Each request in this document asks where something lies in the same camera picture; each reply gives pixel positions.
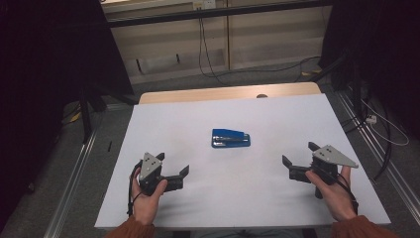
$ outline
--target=wall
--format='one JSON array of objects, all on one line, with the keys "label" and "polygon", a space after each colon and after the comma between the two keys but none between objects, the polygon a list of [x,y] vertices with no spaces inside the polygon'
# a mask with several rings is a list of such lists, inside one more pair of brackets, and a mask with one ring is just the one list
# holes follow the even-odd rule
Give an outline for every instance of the wall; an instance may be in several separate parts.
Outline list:
[{"label": "wall", "polygon": [[[275,2],[281,1],[218,0],[216,5],[220,8]],[[102,6],[107,18],[113,20],[191,11],[192,1],[137,0],[108,2]],[[237,69],[320,56],[330,11],[331,7],[323,7],[204,19],[213,69]],[[201,73],[198,20],[115,28],[112,33],[133,83],[168,78],[170,72],[175,72],[172,77]],[[207,58],[202,55],[201,60],[202,67],[209,71]]]}]

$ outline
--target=sleeve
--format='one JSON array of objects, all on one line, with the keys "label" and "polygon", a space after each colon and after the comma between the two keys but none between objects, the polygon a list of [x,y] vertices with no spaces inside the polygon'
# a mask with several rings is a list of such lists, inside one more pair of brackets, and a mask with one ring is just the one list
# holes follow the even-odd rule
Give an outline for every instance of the sleeve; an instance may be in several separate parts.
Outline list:
[{"label": "sleeve", "polygon": [[130,216],[127,221],[109,232],[106,238],[152,238],[155,234],[153,225],[142,225],[135,220],[134,216]]},{"label": "sleeve", "polygon": [[370,222],[365,216],[333,223],[333,238],[397,238],[391,231]]}]

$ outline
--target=gray carpet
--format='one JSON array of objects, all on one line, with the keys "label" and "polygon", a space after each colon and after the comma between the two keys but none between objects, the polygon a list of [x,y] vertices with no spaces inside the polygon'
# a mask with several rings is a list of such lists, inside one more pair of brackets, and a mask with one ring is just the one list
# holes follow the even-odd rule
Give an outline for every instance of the gray carpet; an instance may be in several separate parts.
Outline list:
[{"label": "gray carpet", "polygon": [[[294,63],[284,65],[263,66],[253,69],[279,69],[291,66]],[[316,60],[303,65],[304,71],[316,67]],[[228,85],[253,85],[282,83],[295,81],[299,75],[299,66],[285,71],[247,71],[230,73],[219,77],[223,83],[214,77],[203,75],[188,76],[185,78],[172,78],[159,82],[147,82],[134,85],[136,96],[140,97],[144,92],[178,90],[189,88],[221,87]],[[300,77],[305,81],[309,77]],[[319,85],[330,100],[340,121],[349,119],[343,105],[338,99],[337,93],[332,90],[327,79],[323,79]],[[113,98],[105,98],[108,104],[119,103]],[[108,110],[101,114],[102,123],[97,132],[90,156],[86,162],[82,177],[76,191],[71,208],[69,209],[63,224],[60,237],[103,237],[105,232],[93,227],[104,193],[111,178],[113,168],[118,158],[119,150],[124,140],[125,132],[130,121],[132,109],[121,107],[118,110]],[[383,128],[377,125],[377,129],[384,133]],[[76,163],[83,139],[81,121],[64,126],[59,140],[51,154],[49,162],[35,181],[36,190],[32,194],[25,195],[9,219],[0,238],[5,237],[43,237],[53,217],[53,212],[62,195],[63,189]],[[402,140],[397,132],[393,131],[393,140]],[[354,147],[363,167],[369,177],[373,177],[380,168],[379,163],[373,158],[370,148],[362,138],[358,130],[348,134],[349,140]],[[420,162],[419,141],[411,138],[409,146],[393,146],[392,160],[398,169],[404,174],[405,179],[413,190],[419,194],[420,180],[417,177]],[[420,227],[414,220],[410,211],[393,188],[390,180],[383,175],[374,186],[382,204],[388,213],[392,224],[389,229],[400,237],[420,237]],[[317,228],[319,237],[329,237],[329,227]],[[170,233],[160,231],[158,236],[170,236]]]}]

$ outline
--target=wrist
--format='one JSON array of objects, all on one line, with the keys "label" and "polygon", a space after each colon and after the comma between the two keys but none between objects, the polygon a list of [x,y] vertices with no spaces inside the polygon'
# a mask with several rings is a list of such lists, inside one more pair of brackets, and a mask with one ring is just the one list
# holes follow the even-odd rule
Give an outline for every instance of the wrist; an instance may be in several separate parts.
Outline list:
[{"label": "wrist", "polygon": [[351,220],[355,217],[357,217],[356,213],[352,209],[350,209],[349,211],[341,214],[340,217],[337,217],[337,220],[338,221],[347,221],[347,220]]},{"label": "wrist", "polygon": [[139,222],[140,224],[142,224],[144,226],[152,225],[153,224],[152,221],[149,221],[148,219],[142,219],[142,217],[139,217],[139,218],[136,217],[135,219],[136,219],[137,222]]}]

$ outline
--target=white table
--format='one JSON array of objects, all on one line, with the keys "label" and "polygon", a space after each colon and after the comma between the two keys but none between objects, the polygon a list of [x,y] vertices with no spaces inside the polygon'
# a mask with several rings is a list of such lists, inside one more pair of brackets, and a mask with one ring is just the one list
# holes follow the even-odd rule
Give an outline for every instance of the white table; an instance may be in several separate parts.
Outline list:
[{"label": "white table", "polygon": [[[251,135],[248,148],[213,149],[213,128]],[[224,99],[135,106],[120,156],[95,227],[109,229],[127,219],[128,175],[145,152],[165,152],[162,174],[190,165],[184,189],[160,199],[155,226],[170,230],[209,228],[300,228],[334,220],[313,184],[288,178],[286,155],[309,166],[308,142],[333,145],[358,164],[324,94]],[[360,214],[390,223],[368,177],[352,170]]]}]

